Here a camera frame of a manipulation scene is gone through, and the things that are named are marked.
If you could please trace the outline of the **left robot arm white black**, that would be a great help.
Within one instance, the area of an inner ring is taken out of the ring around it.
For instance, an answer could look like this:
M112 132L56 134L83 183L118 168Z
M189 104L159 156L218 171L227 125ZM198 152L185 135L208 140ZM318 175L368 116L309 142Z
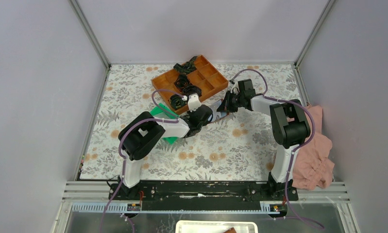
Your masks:
M167 119L154 117L150 112L138 115L119 134L118 153L124 159L119 184L120 193L128 200L138 195L143 158L162 138L188 138L199 133L213 121L213 110L202 104L198 95L188 97L188 113Z

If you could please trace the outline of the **green plastic card box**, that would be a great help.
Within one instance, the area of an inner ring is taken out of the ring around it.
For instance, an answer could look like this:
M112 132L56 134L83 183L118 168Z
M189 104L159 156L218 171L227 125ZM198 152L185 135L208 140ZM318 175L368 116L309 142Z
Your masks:
M170 114L168 112L164 112L161 110L158 106L154 107L150 114L158 119L166 119L166 120L177 120L177 123L167 123L159 121L158 124L164 127L165 133L162 135L162 138L169 142L170 144L173 144L177 138L183 138L187 135L189 131L188 124L182 120L178 115Z

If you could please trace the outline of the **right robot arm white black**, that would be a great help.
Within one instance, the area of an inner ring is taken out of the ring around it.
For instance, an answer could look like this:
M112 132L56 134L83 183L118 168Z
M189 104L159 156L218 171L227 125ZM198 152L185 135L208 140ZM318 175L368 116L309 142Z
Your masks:
M311 135L305 108L299 100L279 100L257 94L250 79L237 82L227 91L217 111L234 113L239 108L270 116L277 152L270 172L274 182L267 185L266 193L269 198L278 200L286 193L283 183L292 179L297 154Z

